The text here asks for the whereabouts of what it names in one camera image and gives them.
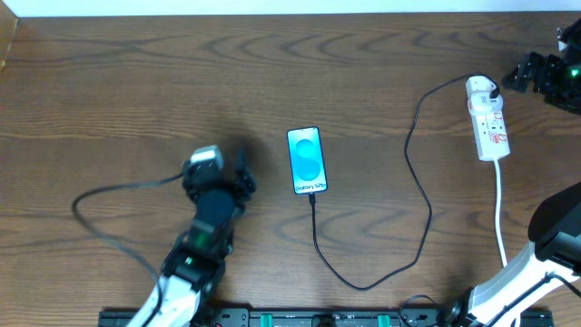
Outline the blue screen Galaxy smartphone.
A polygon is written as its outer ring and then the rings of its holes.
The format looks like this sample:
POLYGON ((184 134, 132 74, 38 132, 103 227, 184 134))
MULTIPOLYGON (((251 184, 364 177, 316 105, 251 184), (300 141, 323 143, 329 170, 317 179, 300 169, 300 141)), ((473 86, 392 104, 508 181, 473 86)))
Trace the blue screen Galaxy smartphone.
POLYGON ((297 195, 326 192, 329 185, 320 129, 317 126, 291 129, 286 136, 293 192, 297 195))

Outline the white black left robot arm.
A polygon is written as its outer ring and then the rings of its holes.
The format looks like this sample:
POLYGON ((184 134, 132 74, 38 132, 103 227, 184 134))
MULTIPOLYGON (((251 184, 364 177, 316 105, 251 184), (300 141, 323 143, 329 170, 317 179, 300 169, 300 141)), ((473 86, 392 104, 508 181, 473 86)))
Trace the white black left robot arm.
POLYGON ((182 165, 182 188, 196 213, 162 264, 161 289, 150 294, 129 327, 190 325, 222 279, 233 250, 234 220, 256 191, 244 150, 237 153, 232 178, 223 167, 216 145, 195 150, 182 165))

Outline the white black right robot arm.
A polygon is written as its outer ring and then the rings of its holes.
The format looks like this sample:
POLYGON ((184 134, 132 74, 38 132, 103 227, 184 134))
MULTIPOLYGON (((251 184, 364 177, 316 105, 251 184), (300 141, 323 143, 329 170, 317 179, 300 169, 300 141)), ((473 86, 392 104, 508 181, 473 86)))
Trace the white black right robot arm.
MULTIPOLYGON (((528 88, 547 104, 580 113, 580 24, 557 32, 560 55, 527 54, 498 84, 483 74, 466 81, 467 107, 478 157, 498 164, 510 153, 502 112, 501 86, 520 93, 528 88)), ((529 306, 580 277, 580 186, 556 193, 535 210, 528 241, 490 280, 469 288, 456 301, 444 326, 510 326, 529 306)))

